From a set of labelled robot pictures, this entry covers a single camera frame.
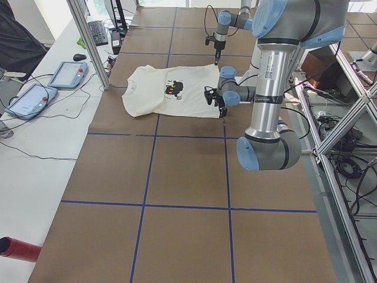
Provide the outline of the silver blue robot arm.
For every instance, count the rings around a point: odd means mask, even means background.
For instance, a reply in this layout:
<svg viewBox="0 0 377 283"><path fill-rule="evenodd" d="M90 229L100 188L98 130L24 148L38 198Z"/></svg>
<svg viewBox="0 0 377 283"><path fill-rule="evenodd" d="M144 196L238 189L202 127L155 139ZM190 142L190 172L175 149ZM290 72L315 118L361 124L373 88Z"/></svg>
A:
<svg viewBox="0 0 377 283"><path fill-rule="evenodd" d="M211 42L214 44L215 55L214 64L218 65L221 52L225 49L227 38L229 37L229 28L251 30L253 18L250 16L252 8L252 1L241 1L241 7L237 14L228 10L222 10L217 17L216 31L210 35L207 34L205 45L208 46Z"/></svg>
<svg viewBox="0 0 377 283"><path fill-rule="evenodd" d="M237 141L244 169L283 170L299 160L300 140L280 118L286 83L304 50L343 39L348 5L348 1L261 1L252 12L250 1L243 1L238 14L219 13L216 32L206 37L206 43L214 45L215 59L220 59L230 27L250 30L260 56L255 85L237 82L235 69L225 66L217 87L204 89L207 103L218 107L221 117L242 101L252 103L250 127Z"/></svg>

